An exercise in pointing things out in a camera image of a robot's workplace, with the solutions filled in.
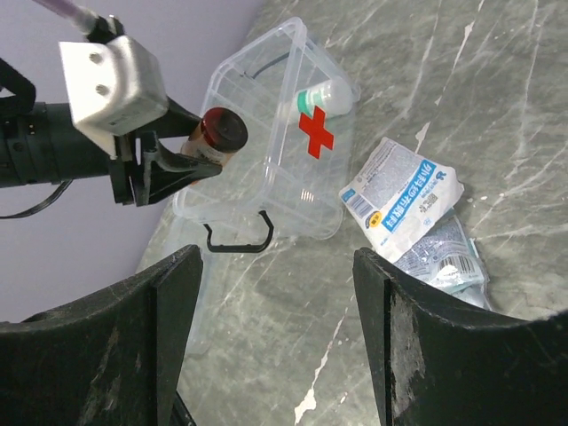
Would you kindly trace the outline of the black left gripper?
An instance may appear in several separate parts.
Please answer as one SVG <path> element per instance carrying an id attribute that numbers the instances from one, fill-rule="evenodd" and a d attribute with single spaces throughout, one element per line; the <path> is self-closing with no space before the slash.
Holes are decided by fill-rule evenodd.
<path id="1" fill-rule="evenodd" d="M 162 201 L 193 182 L 221 173 L 214 162 L 175 154 L 154 132 L 141 136 L 141 192 L 134 156 L 135 137 L 112 137 L 113 154 L 95 144 L 72 123 L 67 103 L 36 101 L 36 87 L 6 61 L 1 62 L 1 187 L 53 184 L 109 176 L 114 201 L 144 206 Z M 187 137 L 201 117 L 168 97 L 159 119 L 160 138 Z"/>

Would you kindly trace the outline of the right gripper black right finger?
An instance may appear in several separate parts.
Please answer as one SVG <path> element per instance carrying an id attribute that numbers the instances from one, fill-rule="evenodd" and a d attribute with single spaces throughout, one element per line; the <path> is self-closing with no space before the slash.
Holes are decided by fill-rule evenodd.
<path id="1" fill-rule="evenodd" d="M 564 425 L 567 315 L 491 312 L 369 248 L 352 275 L 383 425 Z"/>

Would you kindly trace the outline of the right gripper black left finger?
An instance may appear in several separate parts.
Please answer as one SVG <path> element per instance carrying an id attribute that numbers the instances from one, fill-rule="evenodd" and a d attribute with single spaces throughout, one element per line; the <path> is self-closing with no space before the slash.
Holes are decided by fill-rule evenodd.
<path id="1" fill-rule="evenodd" d="M 185 246 L 128 279 L 1 325 L 4 425 L 190 425 L 177 386 L 201 256 Z"/>

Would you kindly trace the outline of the brown bottle orange label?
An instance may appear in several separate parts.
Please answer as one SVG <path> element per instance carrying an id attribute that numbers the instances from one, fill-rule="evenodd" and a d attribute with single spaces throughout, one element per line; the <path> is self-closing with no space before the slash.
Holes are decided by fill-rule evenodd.
<path id="1" fill-rule="evenodd" d="M 222 168 L 248 142 L 245 122 L 234 111 L 221 106 L 212 107 L 201 118 L 181 154 L 207 160 Z"/>

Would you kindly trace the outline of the clear plastic medicine box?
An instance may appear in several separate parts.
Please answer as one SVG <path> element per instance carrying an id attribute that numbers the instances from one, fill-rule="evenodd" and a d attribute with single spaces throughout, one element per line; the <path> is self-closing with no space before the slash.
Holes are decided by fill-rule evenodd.
<path id="1" fill-rule="evenodd" d="M 316 107 L 299 114 L 296 94 L 334 77 L 350 86 L 355 103 L 348 114 L 329 118 Z M 249 43 L 214 72 L 203 109 L 226 107 L 248 128 L 248 142 L 220 175 L 179 191 L 173 213 L 240 244 L 268 234 L 332 237 L 343 220 L 340 190 L 349 179 L 359 86 L 303 21 L 291 18 Z"/>

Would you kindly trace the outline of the white bottle green label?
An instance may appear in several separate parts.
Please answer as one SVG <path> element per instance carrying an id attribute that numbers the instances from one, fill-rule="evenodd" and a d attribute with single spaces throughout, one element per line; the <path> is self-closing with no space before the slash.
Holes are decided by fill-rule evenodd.
<path id="1" fill-rule="evenodd" d="M 334 77 L 299 91 L 293 105 L 299 114 L 312 117 L 318 107 L 332 118 L 348 114 L 354 103 L 351 86 L 343 78 Z"/>

